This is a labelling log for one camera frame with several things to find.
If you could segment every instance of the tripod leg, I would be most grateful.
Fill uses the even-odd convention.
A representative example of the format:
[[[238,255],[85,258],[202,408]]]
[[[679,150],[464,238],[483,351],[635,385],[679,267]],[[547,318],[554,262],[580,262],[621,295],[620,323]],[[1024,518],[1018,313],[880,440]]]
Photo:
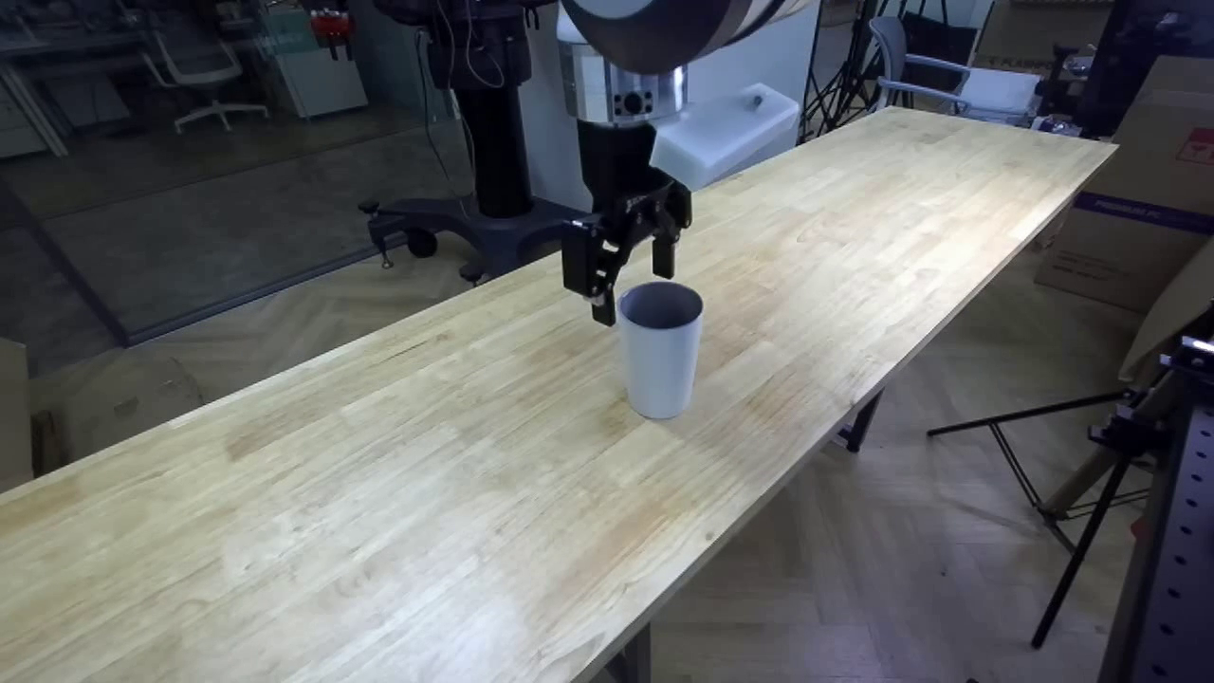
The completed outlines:
[[[1086,400],[1070,400],[1070,401],[1046,401],[1046,408],[1034,408],[1034,409],[989,413],[989,418],[977,418],[977,422],[936,424],[936,430],[931,430],[927,438],[945,438],[945,433],[963,433],[963,430],[986,430],[986,424],[999,424],[999,422],[1028,422],[1028,418],[1061,413],[1061,409],[1082,409],[1082,408],[1100,408],[1100,401],[1116,401],[1116,400],[1123,400],[1123,392],[1086,396]]]
[[[1061,582],[1060,582],[1046,610],[1043,610],[1038,624],[1034,624],[1030,649],[1038,649],[1038,645],[1046,642],[1046,633],[1052,633],[1052,626],[1055,626],[1055,620],[1060,620],[1060,610],[1061,610],[1061,602],[1065,602],[1065,594],[1070,594],[1077,571],[1086,567],[1086,559],[1087,559],[1087,549],[1091,549],[1091,538],[1096,538],[1096,530],[1100,530],[1100,525],[1103,525],[1103,514],[1113,508],[1113,496],[1116,496],[1116,490],[1123,485],[1127,471],[1130,471],[1130,456],[1116,456],[1116,471],[1113,471],[1109,482],[1103,482],[1103,494],[1100,494],[1100,502],[1096,502],[1096,508],[1091,508],[1091,518],[1087,518],[1087,528],[1086,528],[1086,537],[1077,538],[1077,545],[1073,545],[1073,556],[1070,556],[1070,562],[1065,562],[1065,571],[1061,571]]]

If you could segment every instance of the white cup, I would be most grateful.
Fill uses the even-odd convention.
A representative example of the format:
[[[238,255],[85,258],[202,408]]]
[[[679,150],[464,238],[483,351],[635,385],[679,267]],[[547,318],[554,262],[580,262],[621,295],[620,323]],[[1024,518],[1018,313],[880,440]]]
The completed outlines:
[[[628,401],[652,422],[689,409],[700,336],[700,295],[675,280],[647,280],[620,299]]]

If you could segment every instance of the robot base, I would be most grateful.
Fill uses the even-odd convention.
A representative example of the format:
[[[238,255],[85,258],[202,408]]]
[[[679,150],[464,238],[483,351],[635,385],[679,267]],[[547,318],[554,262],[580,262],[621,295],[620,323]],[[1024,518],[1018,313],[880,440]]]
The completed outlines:
[[[429,258],[436,232],[454,232],[474,247],[465,280],[489,280],[539,258],[574,222],[583,222],[583,213],[549,201],[531,201],[531,213],[520,215],[485,215],[474,199],[365,206],[365,213],[373,213],[368,232],[381,255],[405,243],[412,258]]]

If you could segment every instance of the wooden table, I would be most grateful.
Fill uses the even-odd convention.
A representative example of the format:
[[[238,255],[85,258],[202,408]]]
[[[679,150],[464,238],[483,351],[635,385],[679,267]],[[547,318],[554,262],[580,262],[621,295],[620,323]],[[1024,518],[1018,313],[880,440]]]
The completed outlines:
[[[885,109],[697,195],[679,422],[539,262],[21,485],[0,673],[583,674],[1109,156]]]

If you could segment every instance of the tripod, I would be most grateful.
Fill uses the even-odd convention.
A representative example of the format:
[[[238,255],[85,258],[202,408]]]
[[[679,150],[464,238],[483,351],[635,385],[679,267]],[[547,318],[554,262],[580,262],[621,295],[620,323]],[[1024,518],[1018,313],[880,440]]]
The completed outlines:
[[[1052,525],[1052,530],[1065,542],[1065,537],[1060,530],[1060,521],[1065,514],[1073,514],[1077,496],[1087,494],[1103,476],[1103,490],[1087,514],[1087,525],[1082,530],[1082,538],[1070,545],[1070,562],[1060,576],[1060,587],[1030,633],[1030,649],[1038,649],[1070,595],[1070,585],[1077,576],[1077,571],[1086,567],[1096,530],[1109,518],[1109,508],[1116,502],[1127,502],[1118,494],[1130,463],[1144,453],[1159,456],[1167,447],[1167,422],[1175,418],[1175,409],[1182,408],[1182,377],[1175,370],[1209,370],[1214,363],[1214,346],[1201,343],[1214,330],[1214,306],[1208,317],[1200,317],[1182,336],[1175,336],[1175,343],[1167,346],[1167,354],[1159,354],[1158,370],[1137,385],[1127,387],[1118,396],[1091,396],[1091,400],[1077,400],[1077,401],[1055,401],[1055,408],[1038,408],[1038,409],[1018,409],[1018,413],[999,413],[999,418],[977,418],[977,422],[961,422],[961,424],[945,424],[945,430],[931,430],[927,438],[941,438],[941,433],[963,433],[963,430],[989,430],[1001,456],[1009,458],[1024,496],[1030,502],[1034,514],[1043,514],[1043,521]],[[1087,440],[1096,443],[1091,458],[1052,496],[1038,502],[1024,468],[1018,463],[1001,422],[1024,422],[1024,418],[1038,418],[1038,413],[1060,413],[1060,409],[1077,409],[1077,408],[1100,408],[1113,401],[1113,413],[1087,433]]]

